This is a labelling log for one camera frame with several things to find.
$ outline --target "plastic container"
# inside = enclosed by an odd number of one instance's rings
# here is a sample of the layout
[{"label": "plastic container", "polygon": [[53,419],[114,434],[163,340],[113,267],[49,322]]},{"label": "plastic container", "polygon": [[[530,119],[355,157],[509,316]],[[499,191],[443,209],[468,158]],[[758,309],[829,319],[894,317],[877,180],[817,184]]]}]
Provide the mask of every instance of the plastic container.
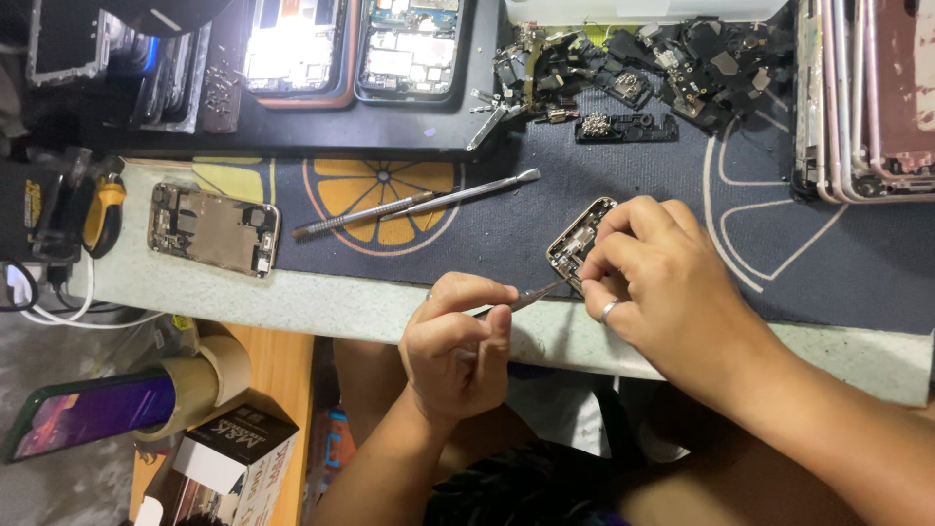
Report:
[{"label": "plastic container", "polygon": [[504,0],[510,22],[539,25],[678,23],[697,16],[725,22],[763,22],[786,0]]}]

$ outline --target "ring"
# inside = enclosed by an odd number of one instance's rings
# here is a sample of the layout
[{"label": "ring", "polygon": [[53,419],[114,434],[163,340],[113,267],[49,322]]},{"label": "ring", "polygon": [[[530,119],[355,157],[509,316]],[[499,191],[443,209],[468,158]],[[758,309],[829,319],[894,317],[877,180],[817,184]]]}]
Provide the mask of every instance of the ring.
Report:
[{"label": "ring", "polygon": [[603,326],[607,325],[607,316],[611,313],[613,308],[619,304],[620,304],[620,300],[614,300],[608,303],[606,307],[604,307],[604,312],[600,314],[600,325],[603,325]]}]

